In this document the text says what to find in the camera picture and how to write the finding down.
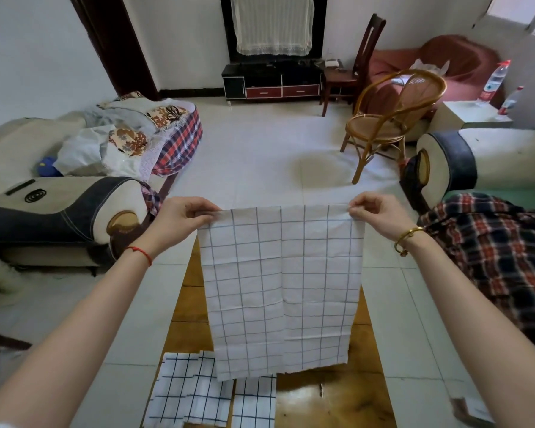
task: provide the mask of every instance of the red plaid blanket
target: red plaid blanket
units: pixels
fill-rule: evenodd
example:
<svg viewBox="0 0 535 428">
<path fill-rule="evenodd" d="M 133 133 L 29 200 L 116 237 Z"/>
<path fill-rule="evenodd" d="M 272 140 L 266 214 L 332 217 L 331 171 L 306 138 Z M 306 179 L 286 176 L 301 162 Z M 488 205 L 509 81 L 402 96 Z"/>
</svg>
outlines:
<svg viewBox="0 0 535 428">
<path fill-rule="evenodd" d="M 458 194 L 418 225 L 535 344 L 535 210 L 481 193 Z"/>
<path fill-rule="evenodd" d="M 152 174 L 167 177 L 179 172 L 194 156 L 200 138 L 202 138 L 202 124 L 198 109 L 195 109 L 185 120 L 179 120 L 178 125 L 172 129 L 172 134 L 164 144 Z M 159 198 L 158 193 L 146 183 L 143 183 L 141 189 L 149 213 L 156 215 L 164 199 Z"/>
</svg>

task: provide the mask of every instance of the red couch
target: red couch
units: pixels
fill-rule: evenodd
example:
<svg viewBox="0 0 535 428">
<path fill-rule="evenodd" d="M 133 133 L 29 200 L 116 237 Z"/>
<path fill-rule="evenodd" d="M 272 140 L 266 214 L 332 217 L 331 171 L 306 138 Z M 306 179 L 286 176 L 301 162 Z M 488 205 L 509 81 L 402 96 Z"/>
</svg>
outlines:
<svg viewBox="0 0 535 428">
<path fill-rule="evenodd" d="M 440 101 L 476 100 L 500 61 L 493 49 L 471 42 L 463 36 L 436 36 L 422 48 L 374 51 L 369 61 L 367 85 L 389 73 L 410 68 L 418 58 L 423 63 L 438 67 L 449 60 L 449 69 L 444 77 L 448 88 Z M 393 111 L 400 90 L 400 85 L 382 84 L 368 99 L 365 98 L 362 111 L 367 114 L 387 114 Z M 500 106 L 503 100 L 503 90 L 500 89 L 492 104 Z"/>
</svg>

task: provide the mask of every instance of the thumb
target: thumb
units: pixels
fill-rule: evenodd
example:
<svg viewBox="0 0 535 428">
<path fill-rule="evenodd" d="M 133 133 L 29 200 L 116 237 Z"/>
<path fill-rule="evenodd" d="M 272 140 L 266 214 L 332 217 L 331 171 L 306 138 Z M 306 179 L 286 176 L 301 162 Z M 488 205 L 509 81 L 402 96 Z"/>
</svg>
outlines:
<svg viewBox="0 0 535 428">
<path fill-rule="evenodd" d="M 212 215 L 200 215 L 194 218 L 190 218 L 190 223 L 193 229 L 198 229 L 203 225 L 209 224 L 214 220 Z"/>
<path fill-rule="evenodd" d="M 368 210 L 365 210 L 364 207 L 351 207 L 349 208 L 349 214 L 354 218 L 362 219 L 370 224 L 377 219 L 376 213 L 371 213 Z"/>
</svg>

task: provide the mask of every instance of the plaid fabric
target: plaid fabric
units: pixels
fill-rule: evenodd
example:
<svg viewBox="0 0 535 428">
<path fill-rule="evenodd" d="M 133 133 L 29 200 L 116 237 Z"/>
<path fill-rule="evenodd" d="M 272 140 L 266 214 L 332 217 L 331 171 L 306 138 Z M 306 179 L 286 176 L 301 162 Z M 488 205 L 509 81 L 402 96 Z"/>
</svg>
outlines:
<svg viewBox="0 0 535 428">
<path fill-rule="evenodd" d="M 194 156 L 200 138 L 202 138 L 202 124 L 198 109 L 188 114 L 186 120 L 178 122 L 174 132 L 163 146 L 152 173 L 158 176 L 176 174 Z"/>
<path fill-rule="evenodd" d="M 458 194 L 418 225 L 535 344 L 535 210 L 481 193 Z"/>
<path fill-rule="evenodd" d="M 179 120 L 178 125 L 169 133 L 169 139 L 158 156 L 152 174 L 167 177 L 183 169 L 194 156 L 196 148 L 202 138 L 202 124 L 198 109 L 189 113 L 185 120 Z M 143 197 L 151 215 L 156 216 L 163 200 L 147 183 L 141 184 Z"/>
</svg>

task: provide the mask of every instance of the hand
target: hand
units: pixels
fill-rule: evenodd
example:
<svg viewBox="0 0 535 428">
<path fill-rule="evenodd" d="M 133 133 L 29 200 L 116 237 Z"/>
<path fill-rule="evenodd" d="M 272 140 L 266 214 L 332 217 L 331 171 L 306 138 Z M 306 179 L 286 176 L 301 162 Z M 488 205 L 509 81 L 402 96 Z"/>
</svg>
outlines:
<svg viewBox="0 0 535 428">
<path fill-rule="evenodd" d="M 171 246 L 182 242 L 192 231 L 214 220 L 222 210 L 202 197 L 171 197 L 164 200 L 158 215 L 133 246 L 155 259 Z"/>
<path fill-rule="evenodd" d="M 369 223 L 382 236 L 393 242 L 406 231 L 416 227 L 394 195 L 363 192 L 349 203 L 349 214 Z"/>
</svg>

